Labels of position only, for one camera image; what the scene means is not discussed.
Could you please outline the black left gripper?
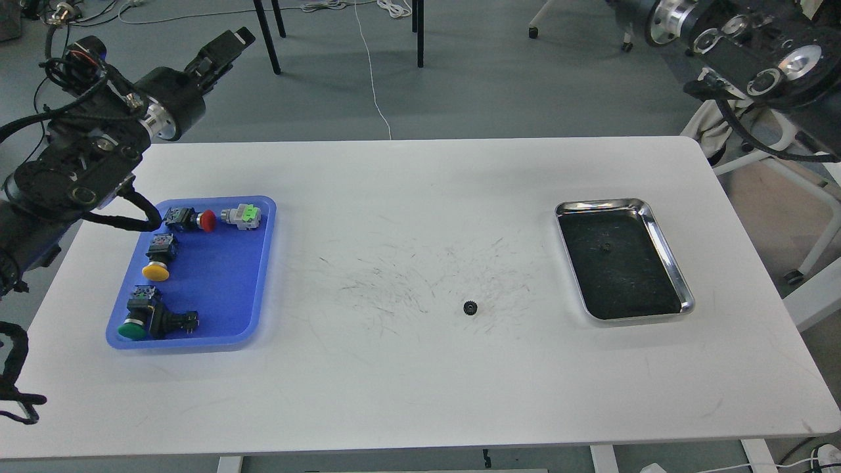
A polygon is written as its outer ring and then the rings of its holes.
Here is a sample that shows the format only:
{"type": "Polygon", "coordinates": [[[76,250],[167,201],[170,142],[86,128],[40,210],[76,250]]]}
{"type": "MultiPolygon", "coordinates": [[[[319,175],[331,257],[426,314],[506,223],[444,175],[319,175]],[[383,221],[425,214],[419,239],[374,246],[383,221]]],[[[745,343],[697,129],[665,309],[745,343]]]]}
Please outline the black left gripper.
{"type": "Polygon", "coordinates": [[[149,100],[141,125],[151,138],[177,141],[204,116],[204,95],[214,88],[256,37],[246,27],[226,30],[199,49],[183,71],[156,67],[135,84],[149,100]]]}

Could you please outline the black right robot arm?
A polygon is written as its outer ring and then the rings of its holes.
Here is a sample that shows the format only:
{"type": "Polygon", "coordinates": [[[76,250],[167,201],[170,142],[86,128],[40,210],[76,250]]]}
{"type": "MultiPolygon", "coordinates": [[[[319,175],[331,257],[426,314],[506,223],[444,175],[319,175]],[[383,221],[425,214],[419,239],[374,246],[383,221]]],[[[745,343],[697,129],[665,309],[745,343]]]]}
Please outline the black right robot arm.
{"type": "Polygon", "coordinates": [[[839,161],[839,29],[818,25],[793,1],[614,1],[618,26],[654,47],[681,42],[717,75],[686,85],[700,100],[734,98],[724,84],[782,114],[821,153],[778,152],[805,162],[839,161]]]}

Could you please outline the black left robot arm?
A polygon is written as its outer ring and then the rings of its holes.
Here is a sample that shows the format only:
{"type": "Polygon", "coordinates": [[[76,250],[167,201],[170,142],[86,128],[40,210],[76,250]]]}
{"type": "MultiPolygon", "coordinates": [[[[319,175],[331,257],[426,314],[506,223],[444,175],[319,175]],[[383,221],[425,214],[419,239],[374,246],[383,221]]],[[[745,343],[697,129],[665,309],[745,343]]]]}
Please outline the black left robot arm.
{"type": "Polygon", "coordinates": [[[153,231],[160,213],[134,189],[134,170],[151,141],[177,141],[204,116],[204,97],[255,42],[249,29],[226,30],[202,46],[181,71],[160,66],[133,83],[107,63],[93,36],[41,64],[72,94],[70,104],[12,121],[2,138],[36,123],[47,144],[2,184],[2,294],[27,292],[24,273],[48,267],[77,221],[153,231]]]}

